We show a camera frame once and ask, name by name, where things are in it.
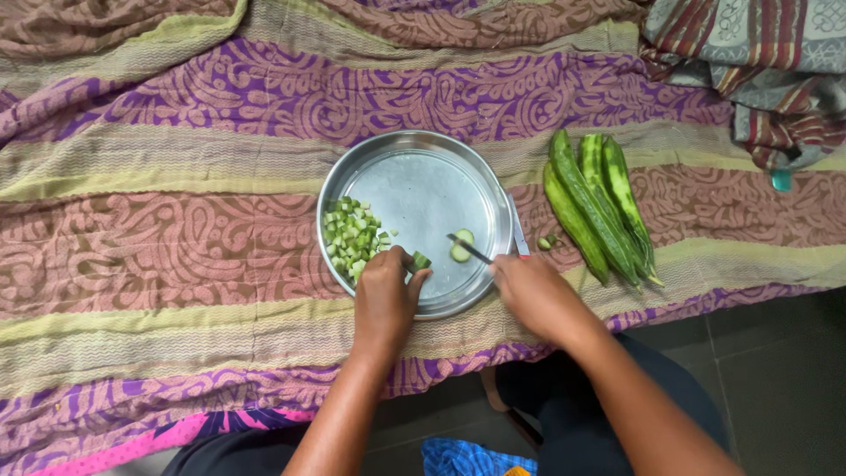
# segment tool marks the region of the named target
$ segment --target person's right hand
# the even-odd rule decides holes
[[[506,307],[541,339],[567,347],[585,333],[607,333],[602,321],[545,260],[499,255],[491,271]]]

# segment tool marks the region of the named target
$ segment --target folded cloth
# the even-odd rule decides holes
[[[537,474],[535,460],[487,450],[476,443],[451,438],[427,438],[420,446],[426,476],[503,476]]]
[[[798,169],[843,143],[843,0],[656,0],[643,36],[653,80],[736,103],[734,140],[758,167]]]

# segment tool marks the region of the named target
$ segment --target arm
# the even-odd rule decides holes
[[[529,330],[585,371],[635,474],[743,474],[611,337],[602,321],[540,258],[497,257],[506,305]]]
[[[404,283],[401,246],[376,254],[355,289],[355,335],[349,358],[283,476],[358,474],[373,412],[387,372],[411,331],[423,281],[422,269]]]

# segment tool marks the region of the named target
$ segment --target cucumber slice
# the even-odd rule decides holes
[[[456,231],[455,235],[470,246],[473,246],[473,244],[475,243],[473,232],[467,230],[466,228],[462,228],[461,230]]]
[[[453,248],[449,250],[449,256],[459,263],[464,263],[470,259],[470,252],[459,245],[453,245]]]

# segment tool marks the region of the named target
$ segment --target blue checkered cloth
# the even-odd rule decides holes
[[[537,475],[535,460],[504,455],[468,441],[428,438],[420,452],[426,476],[503,476],[515,466]]]

